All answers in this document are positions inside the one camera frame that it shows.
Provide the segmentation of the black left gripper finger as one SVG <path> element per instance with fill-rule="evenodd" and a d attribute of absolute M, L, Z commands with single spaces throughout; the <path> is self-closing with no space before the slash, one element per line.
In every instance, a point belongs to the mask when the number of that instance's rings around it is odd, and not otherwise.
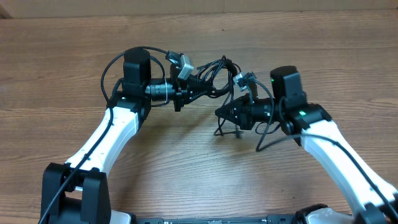
<path fill-rule="evenodd" d="M 187 84 L 193 87 L 212 87 L 212 81 L 206 81 L 202 78 L 199 78 L 198 75 L 190 75 L 187 78 Z"/>
<path fill-rule="evenodd" d="M 210 87 L 207 89 L 200 88 L 200 89 L 196 89 L 196 90 L 190 90 L 188 92 L 187 102 L 191 103 L 191 102 L 199 99 L 201 96 L 211 96 L 215 90 L 216 90 L 215 87 Z"/>

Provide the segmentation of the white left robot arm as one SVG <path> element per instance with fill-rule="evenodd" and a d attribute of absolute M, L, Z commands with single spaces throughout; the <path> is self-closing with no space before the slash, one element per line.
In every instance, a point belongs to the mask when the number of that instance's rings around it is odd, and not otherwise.
<path fill-rule="evenodd" d="M 170 77 L 152 77 L 152 47 L 134 47 L 123 58 L 123 77 L 105 93 L 104 117 L 78 152 L 43 173 L 40 223 L 135 223 L 131 213 L 111 208 L 108 175 L 126 143 L 137 134 L 152 108 L 174 103 L 176 111 L 215 93 L 211 81 L 193 75 L 183 53 L 163 50 Z"/>

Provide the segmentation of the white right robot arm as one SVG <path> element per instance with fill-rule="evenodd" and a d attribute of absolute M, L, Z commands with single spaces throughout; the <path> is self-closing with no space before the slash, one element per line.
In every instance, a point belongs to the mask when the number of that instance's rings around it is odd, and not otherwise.
<path fill-rule="evenodd" d="M 346 215 L 319 203 L 289 215 L 286 223 L 397 223 L 397 189 L 377 175 L 341 134 L 326 110 L 309 103 L 295 66 L 270 72 L 272 90 L 260 99 L 261 83 L 250 72 L 241 72 L 233 81 L 247 94 L 218 108 L 217 117 L 242 130 L 256 123 L 276 122 L 286 139 L 293 139 L 311 154 L 341 190 L 351 207 Z"/>

